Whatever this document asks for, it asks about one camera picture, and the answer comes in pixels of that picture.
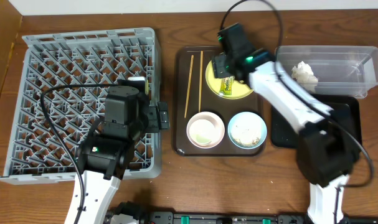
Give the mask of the yellow green snack wrapper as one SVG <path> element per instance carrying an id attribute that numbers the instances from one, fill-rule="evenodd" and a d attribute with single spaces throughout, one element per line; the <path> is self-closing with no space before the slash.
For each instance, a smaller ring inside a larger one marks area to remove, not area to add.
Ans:
<path id="1" fill-rule="evenodd" d="M 219 90 L 219 95 L 230 96 L 232 94 L 232 85 L 234 82 L 234 77 L 226 77 L 221 80 L 221 86 Z"/>

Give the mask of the white paper cup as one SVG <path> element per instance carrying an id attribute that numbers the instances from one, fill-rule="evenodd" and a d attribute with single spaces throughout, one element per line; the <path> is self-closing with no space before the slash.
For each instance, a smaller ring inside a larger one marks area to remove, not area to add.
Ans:
<path id="1" fill-rule="evenodd" d="M 189 128 L 189 136 L 198 145 L 205 146 L 216 140 L 215 126 L 206 119 L 194 121 Z"/>

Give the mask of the white tissue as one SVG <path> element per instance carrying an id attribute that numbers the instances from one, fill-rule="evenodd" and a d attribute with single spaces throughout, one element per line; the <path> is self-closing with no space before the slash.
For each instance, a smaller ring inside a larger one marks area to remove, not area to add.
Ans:
<path id="1" fill-rule="evenodd" d="M 296 80 L 304 89 L 315 93 L 315 87 L 318 84 L 318 78 L 314 75 L 309 64 L 300 62 L 297 66 L 292 69 L 291 77 Z"/>

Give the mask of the yellow round plate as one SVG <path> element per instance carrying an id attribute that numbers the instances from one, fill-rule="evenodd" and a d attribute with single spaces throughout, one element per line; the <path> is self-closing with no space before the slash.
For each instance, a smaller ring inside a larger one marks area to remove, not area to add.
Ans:
<path id="1" fill-rule="evenodd" d="M 209 62 L 206 68 L 206 82 L 207 82 L 208 87 L 211 89 L 213 93 L 225 99 L 236 100 L 236 99 L 244 98 L 253 92 L 253 90 L 250 89 L 247 85 L 240 83 L 234 79 L 234 82 L 232 85 L 232 94 L 230 96 L 221 96 L 219 95 L 221 80 L 222 78 L 214 77 L 212 62 Z"/>

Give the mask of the wooden chopstick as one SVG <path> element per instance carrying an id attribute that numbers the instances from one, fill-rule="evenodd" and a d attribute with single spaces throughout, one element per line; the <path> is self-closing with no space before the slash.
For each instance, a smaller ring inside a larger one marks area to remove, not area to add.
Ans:
<path id="1" fill-rule="evenodd" d="M 186 102 L 185 102 L 184 118 L 187 117 L 187 110 L 188 110 L 190 90 L 191 90 L 191 78 L 192 78 L 193 64 L 194 64 L 194 55 L 191 55 L 191 62 L 190 62 L 190 67 L 189 67 L 189 76 L 188 76 L 188 83 L 187 83 L 187 91 L 186 91 Z"/>
<path id="2" fill-rule="evenodd" d="M 202 72 L 203 72 L 203 59 L 204 51 L 200 54 L 200 70 L 199 70 L 199 99 L 198 99 L 198 112 L 201 112 L 201 101 L 202 101 Z"/>

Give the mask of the light blue bowl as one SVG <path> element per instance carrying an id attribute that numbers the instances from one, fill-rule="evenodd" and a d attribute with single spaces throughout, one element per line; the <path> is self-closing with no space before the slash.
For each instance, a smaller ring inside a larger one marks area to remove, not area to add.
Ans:
<path id="1" fill-rule="evenodd" d="M 251 150 L 260 147 L 267 138 L 267 126 L 261 116 L 244 111 L 234 115 L 228 124 L 229 139 L 239 148 Z"/>

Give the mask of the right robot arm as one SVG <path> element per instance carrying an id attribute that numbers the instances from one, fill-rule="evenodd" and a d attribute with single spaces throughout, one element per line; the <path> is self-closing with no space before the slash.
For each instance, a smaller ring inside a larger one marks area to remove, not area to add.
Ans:
<path id="1" fill-rule="evenodd" d="M 343 189 L 361 145 L 342 125 L 344 113 L 311 96 L 265 49 L 256 49 L 239 23 L 221 27 L 222 54 L 213 58 L 217 78 L 233 75 L 266 99 L 298 135 L 296 163 L 309 181 L 311 223 L 342 223 Z"/>

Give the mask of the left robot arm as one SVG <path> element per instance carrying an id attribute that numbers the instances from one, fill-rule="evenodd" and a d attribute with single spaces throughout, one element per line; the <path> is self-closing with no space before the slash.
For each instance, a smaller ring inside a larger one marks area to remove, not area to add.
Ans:
<path id="1" fill-rule="evenodd" d="M 92 124 L 78 150 L 79 172 L 66 223 L 102 223 L 140 137 L 165 129 L 167 103 L 151 105 L 146 93 L 133 86 L 111 87 L 105 115 Z"/>

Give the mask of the rice food waste pile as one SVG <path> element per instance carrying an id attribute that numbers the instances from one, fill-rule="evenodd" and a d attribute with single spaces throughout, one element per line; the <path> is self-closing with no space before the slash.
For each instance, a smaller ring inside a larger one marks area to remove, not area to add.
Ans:
<path id="1" fill-rule="evenodd" d="M 230 135 L 239 146 L 254 147 L 260 141 L 262 128 L 258 121 L 236 121 Z"/>

